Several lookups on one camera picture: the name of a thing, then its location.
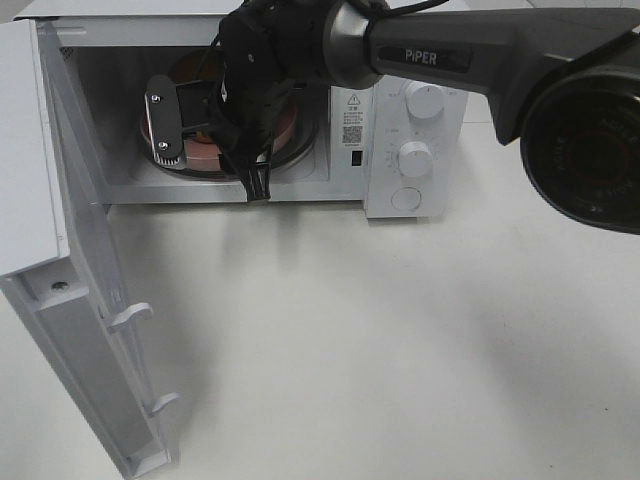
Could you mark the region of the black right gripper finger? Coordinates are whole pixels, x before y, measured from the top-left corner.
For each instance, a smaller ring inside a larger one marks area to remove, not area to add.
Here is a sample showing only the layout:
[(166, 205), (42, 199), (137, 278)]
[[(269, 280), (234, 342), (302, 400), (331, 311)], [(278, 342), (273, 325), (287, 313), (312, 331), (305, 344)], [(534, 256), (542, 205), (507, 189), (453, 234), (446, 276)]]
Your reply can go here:
[(248, 203), (271, 199), (270, 177), (273, 148), (268, 145), (263, 151), (236, 151), (230, 163), (235, 175), (244, 187)]

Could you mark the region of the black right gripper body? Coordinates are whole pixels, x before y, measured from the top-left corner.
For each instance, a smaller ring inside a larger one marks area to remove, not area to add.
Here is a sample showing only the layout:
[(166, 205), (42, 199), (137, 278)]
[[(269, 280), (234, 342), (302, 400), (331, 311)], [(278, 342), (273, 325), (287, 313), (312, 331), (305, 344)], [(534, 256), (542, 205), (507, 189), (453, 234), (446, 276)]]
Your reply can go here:
[(208, 135), (223, 152), (260, 153), (275, 142), (279, 116), (293, 88), (279, 83), (249, 84), (222, 74), (176, 86), (181, 133)]

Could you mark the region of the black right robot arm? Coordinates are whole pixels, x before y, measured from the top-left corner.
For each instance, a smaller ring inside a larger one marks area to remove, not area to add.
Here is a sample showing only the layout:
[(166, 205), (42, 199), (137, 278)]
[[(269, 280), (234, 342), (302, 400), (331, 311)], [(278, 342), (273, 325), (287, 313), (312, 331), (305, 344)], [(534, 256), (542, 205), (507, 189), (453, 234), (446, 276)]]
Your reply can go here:
[(366, 89), (383, 76), (483, 95), (497, 140), (518, 141), (544, 200), (580, 223), (639, 230), (639, 12), (444, 12), (436, 1), (246, 1), (213, 40), (222, 78), (176, 90), (169, 137), (205, 131), (250, 200), (270, 196), (278, 116), (311, 84)]

